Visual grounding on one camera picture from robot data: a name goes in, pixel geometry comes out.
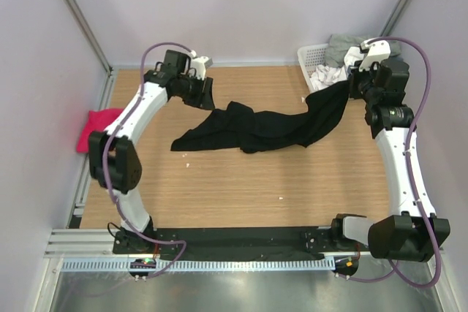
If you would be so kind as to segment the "black t shirt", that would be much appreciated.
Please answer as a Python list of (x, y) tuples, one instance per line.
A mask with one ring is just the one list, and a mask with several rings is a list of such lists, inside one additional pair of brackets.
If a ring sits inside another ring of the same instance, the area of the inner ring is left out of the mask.
[(287, 115), (255, 112), (230, 102), (226, 109), (213, 110), (197, 127), (174, 140), (171, 151), (213, 151), (238, 148), (244, 153), (274, 151), (299, 145), (304, 148), (321, 140), (340, 123), (349, 99), (346, 80), (305, 98), (307, 111)]

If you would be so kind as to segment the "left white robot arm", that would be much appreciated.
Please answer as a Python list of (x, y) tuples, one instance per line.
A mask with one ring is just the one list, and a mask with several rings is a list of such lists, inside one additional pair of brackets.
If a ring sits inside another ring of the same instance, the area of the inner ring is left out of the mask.
[(140, 68), (140, 85), (123, 112), (101, 132), (88, 137), (91, 177), (106, 189), (121, 217), (113, 233), (115, 254), (149, 254), (161, 241), (138, 189), (143, 174), (136, 145), (153, 117), (171, 98), (190, 107), (215, 108), (208, 56), (167, 50), (153, 69)]

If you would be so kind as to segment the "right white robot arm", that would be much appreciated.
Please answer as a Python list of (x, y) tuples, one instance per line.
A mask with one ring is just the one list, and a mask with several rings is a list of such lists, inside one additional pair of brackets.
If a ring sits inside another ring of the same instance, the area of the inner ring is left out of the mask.
[(389, 189), (387, 218), (373, 222), (365, 216), (339, 214), (329, 233), (340, 251), (355, 242), (365, 245), (374, 258), (427, 262), (434, 255), (430, 234), (442, 245), (450, 234), (448, 220), (439, 218), (426, 192), (416, 148), (415, 118), (403, 103), (410, 78), (409, 65), (388, 58), (370, 69), (350, 75), (350, 95), (366, 103), (365, 120), (380, 150)]

